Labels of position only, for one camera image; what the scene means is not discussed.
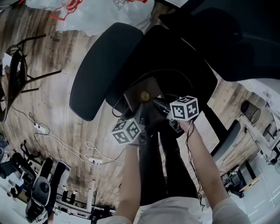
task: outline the plastic bag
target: plastic bag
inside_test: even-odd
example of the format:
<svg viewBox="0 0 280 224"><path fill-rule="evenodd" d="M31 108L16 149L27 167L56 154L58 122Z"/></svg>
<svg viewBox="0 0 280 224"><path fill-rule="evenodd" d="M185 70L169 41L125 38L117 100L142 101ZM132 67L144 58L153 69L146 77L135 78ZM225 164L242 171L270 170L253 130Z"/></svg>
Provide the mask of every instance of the plastic bag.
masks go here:
<svg viewBox="0 0 280 224"><path fill-rule="evenodd" d="M26 4L32 8L55 10L63 0L27 0ZM83 30L92 36L103 33L116 22L147 28L153 7L154 0L126 2L121 7L117 7L113 0L83 0L65 21L57 22L57 30ZM62 7L59 17L63 18L67 12Z"/></svg>

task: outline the white cube with black pattern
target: white cube with black pattern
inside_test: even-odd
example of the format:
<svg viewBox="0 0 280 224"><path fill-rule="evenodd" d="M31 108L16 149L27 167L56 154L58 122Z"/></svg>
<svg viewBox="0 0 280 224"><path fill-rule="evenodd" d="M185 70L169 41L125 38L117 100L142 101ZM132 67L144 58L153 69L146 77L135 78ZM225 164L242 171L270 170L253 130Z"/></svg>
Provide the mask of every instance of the white cube with black pattern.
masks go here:
<svg viewBox="0 0 280 224"><path fill-rule="evenodd" d="M172 118L175 120L188 121L199 115L197 98L185 96L170 103Z"/></svg>

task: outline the power strip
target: power strip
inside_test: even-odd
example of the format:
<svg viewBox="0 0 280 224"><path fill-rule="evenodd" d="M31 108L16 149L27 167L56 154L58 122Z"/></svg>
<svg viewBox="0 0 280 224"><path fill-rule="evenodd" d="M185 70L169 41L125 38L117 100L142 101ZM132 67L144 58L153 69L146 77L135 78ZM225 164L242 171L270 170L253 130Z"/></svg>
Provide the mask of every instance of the power strip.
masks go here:
<svg viewBox="0 0 280 224"><path fill-rule="evenodd" d="M40 126L40 123L37 122L37 121L35 121L34 127L35 127L36 129L38 129L40 132L42 132L43 134L48 134L48 133L49 133L49 130L47 130L46 128Z"/></svg>
<svg viewBox="0 0 280 224"><path fill-rule="evenodd" d="M93 165L99 166L102 164L102 159L96 159L96 158L88 158L90 162L92 162Z"/></svg>

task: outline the white shirt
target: white shirt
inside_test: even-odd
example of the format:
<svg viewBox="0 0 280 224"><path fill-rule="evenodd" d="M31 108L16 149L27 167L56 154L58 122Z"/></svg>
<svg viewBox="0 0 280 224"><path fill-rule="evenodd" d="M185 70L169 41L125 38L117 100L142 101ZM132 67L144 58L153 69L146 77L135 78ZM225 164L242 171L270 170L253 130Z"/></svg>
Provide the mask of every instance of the white shirt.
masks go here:
<svg viewBox="0 0 280 224"><path fill-rule="evenodd" d="M169 197L140 207L135 224L201 224L203 213L198 199ZM249 224L248 216L230 198L218 203L213 210L213 224ZM132 224L122 216L100 219L97 224Z"/></svg>

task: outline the wooden floor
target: wooden floor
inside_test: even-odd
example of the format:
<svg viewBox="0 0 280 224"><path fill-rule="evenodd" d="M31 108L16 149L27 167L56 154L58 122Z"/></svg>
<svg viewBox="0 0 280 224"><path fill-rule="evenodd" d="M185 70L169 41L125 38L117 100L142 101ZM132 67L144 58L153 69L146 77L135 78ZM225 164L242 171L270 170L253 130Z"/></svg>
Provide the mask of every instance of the wooden floor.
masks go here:
<svg viewBox="0 0 280 224"><path fill-rule="evenodd" d="M154 10L153 24L158 23L157 14L160 8L157 6ZM36 92L21 94L13 106L27 115L31 112L36 120L46 124L51 131L81 154L96 153L86 147L85 141L89 140L105 156L116 158L123 147L116 144L110 134L112 126L116 123L116 118L112 115L112 108L104 103L91 122L82 120L69 108L70 92L79 65L98 37L88 37L82 31L58 32L56 31L56 21L49 18L48 11L28 9L25 6L1 12L0 21L1 55L10 45L16 44L24 38L46 33L47 37L30 41L25 46L24 52L28 55L26 58L28 74L37 77L48 72L62 70L61 74L28 85L26 89L36 87L40 89ZM217 88L208 104L228 129L234 119L239 117L240 105L245 99L262 108L262 114L256 126L263 131L272 121L270 114L263 109L265 102L238 83L226 82L219 78ZM197 119L196 125L207 148L211 151L218 140L203 114ZM20 144L26 139L28 146L33 151L43 154L43 150L33 137L36 130L23 114L11 108L6 122L0 124L0 129L6 135L10 145L17 151L19 151ZM67 186L70 190L79 192L77 195L79 201L87 201L91 180L95 179L98 188L97 203L114 206L118 204L118 187L122 180L123 163L113 162L98 167L91 166L63 148L54 139L42 137L40 141L43 147L50 151L54 160L61 159L71 167ZM185 137L179 138L178 142L183 160L197 183L188 163ZM226 172L236 164L241 164L256 151L257 146L251 137L246 135L244 140L230 154L226 155L226 158L221 158L217 163L218 167L221 171Z"/></svg>

